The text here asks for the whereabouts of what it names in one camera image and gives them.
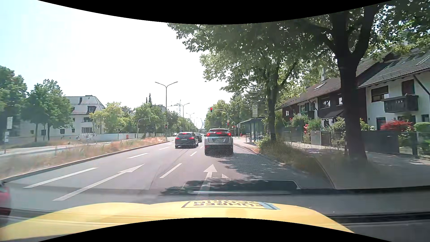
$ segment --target rear windshield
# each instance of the rear windshield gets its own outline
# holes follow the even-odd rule
[[[188,134],[182,134],[182,133],[178,134],[178,138],[189,138],[189,137],[191,137],[190,133],[188,133]]]
[[[228,133],[228,130],[217,129],[217,130],[210,130],[210,131],[209,131],[209,133],[215,133],[215,132]]]

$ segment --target balcony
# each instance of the balcony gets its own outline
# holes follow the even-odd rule
[[[418,96],[406,95],[381,99],[384,110],[389,113],[418,111]]]

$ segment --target red flowering bush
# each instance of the red flowering bush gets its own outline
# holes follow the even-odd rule
[[[381,126],[381,130],[393,130],[398,132],[406,132],[408,129],[414,131],[412,123],[403,120],[391,120]]]

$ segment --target silver suv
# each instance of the silver suv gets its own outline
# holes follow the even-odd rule
[[[233,155],[233,137],[228,129],[210,129],[205,134],[205,155]]]

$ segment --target road sign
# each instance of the road sign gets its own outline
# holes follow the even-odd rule
[[[12,129],[12,120],[13,120],[13,117],[7,117],[6,129],[8,130]]]
[[[258,110],[257,110],[257,105],[254,104],[252,105],[252,117],[258,117]]]

